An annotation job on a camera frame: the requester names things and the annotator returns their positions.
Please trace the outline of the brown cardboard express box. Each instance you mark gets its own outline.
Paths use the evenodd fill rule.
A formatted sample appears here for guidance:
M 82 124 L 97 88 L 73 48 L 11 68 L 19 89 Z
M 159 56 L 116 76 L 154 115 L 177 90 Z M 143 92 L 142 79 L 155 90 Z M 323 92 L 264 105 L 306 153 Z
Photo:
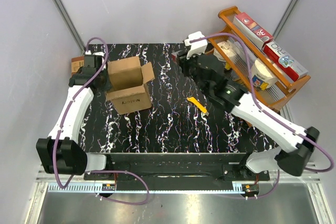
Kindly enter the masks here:
M 149 109 L 152 106 L 148 83 L 155 76 L 151 62 L 141 65 L 138 56 L 108 63 L 112 88 L 106 100 L 112 102 L 119 115 Z

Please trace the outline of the red product box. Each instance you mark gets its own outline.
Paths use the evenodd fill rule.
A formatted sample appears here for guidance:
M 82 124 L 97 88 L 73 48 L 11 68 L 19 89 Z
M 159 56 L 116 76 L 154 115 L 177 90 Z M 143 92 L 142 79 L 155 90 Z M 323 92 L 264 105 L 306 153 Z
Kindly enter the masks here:
M 173 59 L 174 62 L 176 62 L 176 60 L 178 58 L 178 54 L 179 54 L 178 51 L 172 53 L 172 59 Z

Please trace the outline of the yellow utility knife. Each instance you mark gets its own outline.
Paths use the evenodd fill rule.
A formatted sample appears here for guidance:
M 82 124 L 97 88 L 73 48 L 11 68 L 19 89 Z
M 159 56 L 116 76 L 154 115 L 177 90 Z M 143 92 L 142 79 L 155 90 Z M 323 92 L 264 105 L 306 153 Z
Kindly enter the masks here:
M 204 115 L 206 116 L 209 115 L 209 112 L 207 111 L 207 109 L 203 105 L 201 105 L 197 99 L 195 99 L 194 97 L 187 97 L 186 99 L 187 101 L 194 104 Z

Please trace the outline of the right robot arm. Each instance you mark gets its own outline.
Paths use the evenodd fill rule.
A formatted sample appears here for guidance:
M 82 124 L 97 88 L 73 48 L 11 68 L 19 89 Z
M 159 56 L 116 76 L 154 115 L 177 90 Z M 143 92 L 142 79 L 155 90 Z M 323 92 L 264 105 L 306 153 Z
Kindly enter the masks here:
M 215 108 L 237 116 L 269 136 L 277 148 L 247 154 L 240 163 L 239 175 L 250 180 L 265 170 L 281 169 L 299 177 L 314 151 L 319 137 L 314 127 L 307 129 L 286 120 L 262 103 L 254 101 L 244 85 L 226 77 L 219 69 L 219 61 L 212 55 L 187 57 L 185 51 L 172 54 L 186 77 L 191 78 L 208 102 Z

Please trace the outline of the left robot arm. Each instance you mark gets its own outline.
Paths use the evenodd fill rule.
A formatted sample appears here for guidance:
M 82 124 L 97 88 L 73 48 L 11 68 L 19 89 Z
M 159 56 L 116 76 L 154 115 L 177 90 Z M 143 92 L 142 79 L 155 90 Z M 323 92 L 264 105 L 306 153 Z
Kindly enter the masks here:
M 95 170 L 101 179 L 112 177 L 114 168 L 104 154 L 86 153 L 78 144 L 79 131 L 90 103 L 98 92 L 111 88 L 107 65 L 103 65 L 104 53 L 87 51 L 82 57 L 83 66 L 69 79 L 68 95 L 61 115 L 48 134 L 39 138 L 36 150 L 47 174 L 54 173 L 53 148 L 61 130 L 56 147 L 56 165 L 59 175 L 82 175 Z

